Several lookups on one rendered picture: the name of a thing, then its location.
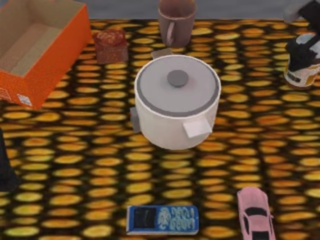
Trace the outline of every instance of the blue phone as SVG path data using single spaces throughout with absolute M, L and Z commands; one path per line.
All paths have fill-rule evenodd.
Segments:
M 128 235 L 195 235 L 199 213 L 195 206 L 129 206 L 126 215 Z

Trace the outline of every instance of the patterned tabletop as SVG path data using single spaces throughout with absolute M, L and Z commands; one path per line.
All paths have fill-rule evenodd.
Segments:
M 288 39 L 305 22 L 199 20 L 186 48 L 218 73 L 214 133 L 168 151 L 132 131 L 139 69 L 162 49 L 156 20 L 92 21 L 124 28 L 129 62 L 97 65 L 88 45 L 40 111 L 0 102 L 0 127 L 22 179 L 0 193 L 1 240 L 240 240 L 236 193 L 264 190 L 279 240 L 319 240 L 320 81 L 308 91 L 283 80 Z M 198 207 L 191 237 L 128 237 L 128 205 Z

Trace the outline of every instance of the pink car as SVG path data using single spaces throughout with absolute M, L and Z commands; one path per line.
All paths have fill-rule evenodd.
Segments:
M 243 240 L 276 240 L 268 196 L 257 187 L 245 187 L 237 198 Z

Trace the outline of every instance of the gray wall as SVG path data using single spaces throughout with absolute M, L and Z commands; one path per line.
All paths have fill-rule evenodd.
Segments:
M 0 6 L 8 0 L 0 0 Z M 158 0 L 77 0 L 92 19 L 155 19 Z M 196 0 L 198 19 L 283 18 L 290 0 Z

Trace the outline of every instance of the cooking pot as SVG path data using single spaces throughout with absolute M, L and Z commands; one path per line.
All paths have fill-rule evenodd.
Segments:
M 202 60 L 176 54 L 155 58 L 134 82 L 133 130 L 164 149 L 195 147 L 213 131 L 220 92 L 217 73 Z

